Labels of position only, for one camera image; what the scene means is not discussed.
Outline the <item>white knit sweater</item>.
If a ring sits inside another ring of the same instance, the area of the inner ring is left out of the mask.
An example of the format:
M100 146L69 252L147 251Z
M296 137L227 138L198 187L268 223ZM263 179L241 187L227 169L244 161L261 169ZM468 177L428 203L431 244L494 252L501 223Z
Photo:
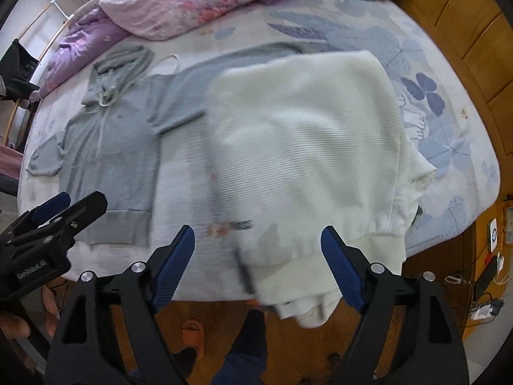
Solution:
M230 68L206 95L222 230L260 303L316 328L342 292L325 227L399 274L436 170L407 136L391 80L367 50Z

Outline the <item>black clothing on rack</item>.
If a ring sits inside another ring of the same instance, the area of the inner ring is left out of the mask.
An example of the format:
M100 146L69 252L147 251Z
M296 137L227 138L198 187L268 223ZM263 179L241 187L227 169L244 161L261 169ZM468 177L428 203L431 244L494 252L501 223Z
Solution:
M14 39L1 59L1 98L16 102L18 99L28 99L39 90L30 80L39 65L17 39Z

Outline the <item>wooden clothes rack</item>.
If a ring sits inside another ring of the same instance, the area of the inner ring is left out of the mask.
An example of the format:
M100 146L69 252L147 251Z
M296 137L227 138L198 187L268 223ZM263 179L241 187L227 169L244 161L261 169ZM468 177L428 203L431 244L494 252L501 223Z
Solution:
M22 0L1 29L1 144L17 142L17 111L37 87L34 75L68 22L71 11L62 0Z

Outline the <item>orange slipper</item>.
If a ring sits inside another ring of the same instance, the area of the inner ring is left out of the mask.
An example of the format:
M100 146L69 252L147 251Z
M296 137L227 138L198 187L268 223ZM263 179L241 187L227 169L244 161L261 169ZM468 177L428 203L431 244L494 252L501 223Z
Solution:
M188 319L182 327L183 343L187 347L199 350L204 346L204 326L196 319Z

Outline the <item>grey hoodie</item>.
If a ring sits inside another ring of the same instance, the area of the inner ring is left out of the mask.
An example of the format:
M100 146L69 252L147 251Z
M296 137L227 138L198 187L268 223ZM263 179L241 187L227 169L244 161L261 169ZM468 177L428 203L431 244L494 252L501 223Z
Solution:
M204 114L206 89L223 71L301 53L297 44L264 44L148 75L153 51L121 44L94 64L81 109L35 149L27 171L58 176L60 190L73 200L104 193L105 215L78 240L146 247L163 133Z

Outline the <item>floral blue bed sheet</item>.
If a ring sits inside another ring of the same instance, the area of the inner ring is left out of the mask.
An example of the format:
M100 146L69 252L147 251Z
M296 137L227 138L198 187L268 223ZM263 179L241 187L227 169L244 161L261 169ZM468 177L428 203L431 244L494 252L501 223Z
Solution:
M155 58L149 72L170 74L233 51L281 42L306 42L319 50L368 50L387 72L407 135L436 168L435 180L419 202L422 212L406 233L406 255L433 251L460 235L496 201L499 164L476 107L428 34L391 1L254 4L179 37L151 43ZM268 276L234 244L207 237L217 220L210 165L203 118L167 132L148 244L79 243L70 252L69 278L86 270L99 276L119 273L188 224L197 243L177 300L257 295L275 304L337 297L337 285L329 277L300 287L290 276Z

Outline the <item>purple floral quilt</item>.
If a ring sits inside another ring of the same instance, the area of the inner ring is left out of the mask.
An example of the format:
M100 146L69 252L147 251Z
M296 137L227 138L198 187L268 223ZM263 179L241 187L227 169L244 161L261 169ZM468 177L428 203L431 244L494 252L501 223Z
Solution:
M255 1L265 0L89 0L73 13L30 98L45 98L128 35L165 41Z

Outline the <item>wooden headboard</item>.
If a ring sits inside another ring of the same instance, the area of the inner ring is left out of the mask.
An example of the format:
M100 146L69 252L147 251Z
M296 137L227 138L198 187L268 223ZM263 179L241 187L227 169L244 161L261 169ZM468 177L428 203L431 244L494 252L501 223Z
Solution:
M397 0L433 38L496 152L499 200L512 194L512 27L497 0Z

